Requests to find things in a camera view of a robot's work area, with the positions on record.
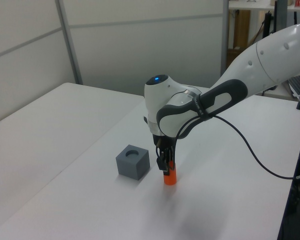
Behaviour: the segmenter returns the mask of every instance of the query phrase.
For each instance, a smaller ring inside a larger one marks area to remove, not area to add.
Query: robotic arm
[[[175,171],[175,141],[183,125],[188,122],[179,132],[180,139],[197,124],[299,73],[300,24],[247,48],[204,94],[167,75],[152,77],[144,87],[147,124],[160,151],[157,163],[164,176]]]

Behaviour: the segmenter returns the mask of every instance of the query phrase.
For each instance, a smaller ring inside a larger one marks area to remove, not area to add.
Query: keyboard
[[[300,76],[293,76],[288,79],[288,82],[297,95],[300,95]]]

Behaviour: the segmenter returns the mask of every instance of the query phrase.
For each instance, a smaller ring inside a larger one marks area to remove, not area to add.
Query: orange peg
[[[169,162],[169,167],[174,167],[174,162]],[[176,167],[174,167],[174,170],[169,169],[170,175],[163,175],[163,180],[166,185],[175,185],[177,183],[177,172]]]

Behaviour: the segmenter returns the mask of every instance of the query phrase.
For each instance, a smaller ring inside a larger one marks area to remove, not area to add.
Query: white wall
[[[0,0],[0,120],[74,83],[54,0]]]
[[[210,87],[220,77],[223,0],[64,0],[84,85],[144,94],[168,74]]]

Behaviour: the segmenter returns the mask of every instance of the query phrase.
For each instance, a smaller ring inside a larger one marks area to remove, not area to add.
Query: gray cube
[[[137,146],[128,145],[115,160],[119,174],[135,180],[139,180],[150,168],[148,150]]]

